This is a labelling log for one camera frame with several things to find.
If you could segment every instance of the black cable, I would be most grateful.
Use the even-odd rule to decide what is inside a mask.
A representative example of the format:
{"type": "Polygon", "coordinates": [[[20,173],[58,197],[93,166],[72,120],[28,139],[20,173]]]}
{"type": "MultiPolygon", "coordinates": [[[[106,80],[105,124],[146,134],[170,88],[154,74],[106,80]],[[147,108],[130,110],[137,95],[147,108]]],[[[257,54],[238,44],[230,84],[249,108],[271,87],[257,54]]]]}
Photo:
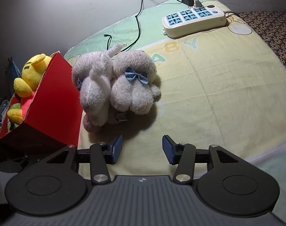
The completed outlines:
{"type": "MultiPolygon", "coordinates": [[[[140,15],[140,13],[142,12],[142,6],[143,6],[143,0],[141,0],[141,7],[140,7],[140,11],[139,11],[139,13],[135,16],[136,21],[137,21],[137,25],[138,25],[138,37],[137,37],[137,39],[136,39],[132,44],[130,44],[128,47],[126,47],[126,48],[124,48],[123,50],[121,50],[121,52],[123,52],[123,51],[126,51],[126,50],[130,49],[133,45],[135,45],[135,44],[136,44],[136,42],[137,42],[137,41],[139,40],[139,38],[140,38],[140,35],[141,35],[141,29],[140,29],[140,25],[139,25],[138,16],[139,16],[139,15],[140,15]]],[[[109,39],[108,39],[108,41],[107,41],[107,49],[108,49],[108,46],[109,46],[109,40],[112,38],[112,36],[111,36],[111,35],[108,35],[108,34],[105,34],[104,36],[110,36],[110,38],[109,38],[109,39]]]]}
{"type": "Polygon", "coordinates": [[[104,34],[103,36],[109,36],[109,39],[107,40],[107,46],[106,46],[106,50],[108,50],[108,48],[109,48],[109,44],[110,44],[110,40],[112,39],[112,36],[111,35],[109,35],[109,34],[104,34]]]}
{"type": "Polygon", "coordinates": [[[236,16],[240,17],[238,13],[233,12],[233,11],[227,11],[227,12],[224,12],[224,13],[225,13],[225,14],[226,14],[226,13],[233,13],[233,14],[235,14],[236,16]]]}

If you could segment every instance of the bed sheet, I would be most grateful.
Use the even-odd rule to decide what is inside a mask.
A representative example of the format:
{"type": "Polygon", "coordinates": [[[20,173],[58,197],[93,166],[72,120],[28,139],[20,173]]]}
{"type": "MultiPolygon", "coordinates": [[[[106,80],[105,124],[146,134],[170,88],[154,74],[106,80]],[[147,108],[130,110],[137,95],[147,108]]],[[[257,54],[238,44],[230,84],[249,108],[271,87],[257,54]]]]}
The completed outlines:
{"type": "MultiPolygon", "coordinates": [[[[202,1],[228,11],[216,0],[202,1]]],[[[168,164],[162,151],[164,134],[199,149],[218,144],[252,163],[286,150],[286,69],[280,60],[235,15],[222,28],[176,40],[163,36],[161,18],[183,8],[187,7],[169,1],[139,17],[142,38],[134,49],[152,57],[162,91],[150,113],[128,113],[127,122],[105,125],[97,134],[88,134],[81,125],[79,149],[123,135],[118,163],[108,166],[111,176],[172,175],[176,166],[168,164]]],[[[113,35],[112,43],[129,45],[136,33],[135,18],[129,17],[84,40],[65,59],[73,64],[78,55],[104,50],[107,38],[102,34],[113,35]]],[[[260,167],[267,171],[272,163],[260,167]]],[[[88,165],[80,167],[84,177],[89,171],[88,165]]],[[[203,172],[204,166],[197,165],[195,175],[203,172]]],[[[280,200],[279,205],[275,213],[285,219],[280,200]]]]}

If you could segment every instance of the light gray wall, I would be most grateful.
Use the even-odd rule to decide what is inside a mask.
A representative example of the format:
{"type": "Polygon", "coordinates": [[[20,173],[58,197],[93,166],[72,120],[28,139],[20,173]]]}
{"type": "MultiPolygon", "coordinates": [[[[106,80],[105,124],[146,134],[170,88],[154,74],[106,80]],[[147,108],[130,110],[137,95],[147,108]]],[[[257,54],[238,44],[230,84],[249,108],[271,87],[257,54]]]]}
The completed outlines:
{"type": "MultiPolygon", "coordinates": [[[[144,0],[144,8],[167,0],[144,0]]],[[[286,11],[286,0],[219,0],[230,9],[286,11]]],[[[0,96],[7,94],[5,64],[21,68],[33,55],[64,54],[91,34],[137,13],[141,0],[0,0],[0,96]]]]}

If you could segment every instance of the yellow plush toy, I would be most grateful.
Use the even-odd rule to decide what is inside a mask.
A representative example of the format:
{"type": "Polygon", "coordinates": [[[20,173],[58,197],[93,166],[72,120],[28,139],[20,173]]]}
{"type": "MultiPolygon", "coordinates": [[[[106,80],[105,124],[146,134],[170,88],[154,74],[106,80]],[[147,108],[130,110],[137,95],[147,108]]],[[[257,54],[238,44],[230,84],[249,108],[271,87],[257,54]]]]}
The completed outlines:
{"type": "Polygon", "coordinates": [[[43,53],[30,58],[23,66],[21,78],[14,80],[14,90],[21,97],[21,101],[20,109],[9,109],[7,112],[7,116],[12,123],[19,125],[25,119],[34,93],[51,59],[43,53]]]}

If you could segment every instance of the logo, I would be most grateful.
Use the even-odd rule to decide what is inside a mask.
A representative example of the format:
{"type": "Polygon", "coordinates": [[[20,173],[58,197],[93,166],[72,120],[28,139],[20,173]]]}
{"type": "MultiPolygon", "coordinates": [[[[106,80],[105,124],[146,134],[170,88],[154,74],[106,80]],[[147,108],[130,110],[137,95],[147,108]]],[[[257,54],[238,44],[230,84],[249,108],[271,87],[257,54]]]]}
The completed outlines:
{"type": "Polygon", "coordinates": [[[142,177],[142,178],[138,179],[138,181],[143,183],[143,182],[146,182],[147,179],[142,177]]]}

